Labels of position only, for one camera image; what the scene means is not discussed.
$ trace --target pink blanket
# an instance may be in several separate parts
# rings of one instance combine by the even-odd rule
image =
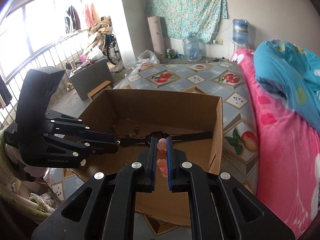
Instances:
[[[254,50],[232,57],[244,70],[259,136],[257,197],[294,232],[308,228],[319,210],[320,140],[286,98],[265,92],[255,80]]]

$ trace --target silver screw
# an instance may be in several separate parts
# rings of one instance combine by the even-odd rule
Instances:
[[[189,169],[189,168],[192,167],[192,163],[190,163],[190,162],[184,162],[184,163],[182,164],[182,167],[184,167],[185,169]]]
[[[104,177],[103,172],[97,172],[97,173],[94,175],[94,178],[95,178],[95,179],[102,179],[103,177]]]
[[[220,174],[220,177],[221,177],[222,179],[230,179],[230,178],[231,178],[230,174],[227,173],[227,172],[221,173],[221,174]]]
[[[134,169],[138,169],[142,166],[142,164],[140,162],[135,162],[131,164],[131,167]]]

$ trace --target window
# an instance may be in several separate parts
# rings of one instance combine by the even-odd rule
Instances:
[[[66,35],[64,17],[70,5],[86,28],[80,0],[33,0],[4,19],[0,25],[0,65],[5,77],[43,47]]]

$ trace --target black strap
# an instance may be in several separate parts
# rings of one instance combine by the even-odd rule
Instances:
[[[176,134],[176,135],[168,135],[163,131],[152,132],[145,137],[141,138],[122,138],[120,141],[120,146],[128,147],[135,145],[147,145],[149,146],[151,137],[156,137],[157,140],[161,138],[167,138],[171,136],[173,142],[187,142],[187,141],[197,141],[204,139],[211,139],[213,136],[212,132],[199,132],[199,133],[189,133],[189,134]]]

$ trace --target large plastic water bottle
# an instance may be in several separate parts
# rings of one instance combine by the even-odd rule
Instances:
[[[188,32],[188,36],[182,40],[184,57],[188,61],[201,60],[199,39]]]
[[[248,32],[249,22],[243,19],[234,19],[233,20],[233,37],[232,41],[238,45],[247,45],[248,44]]]

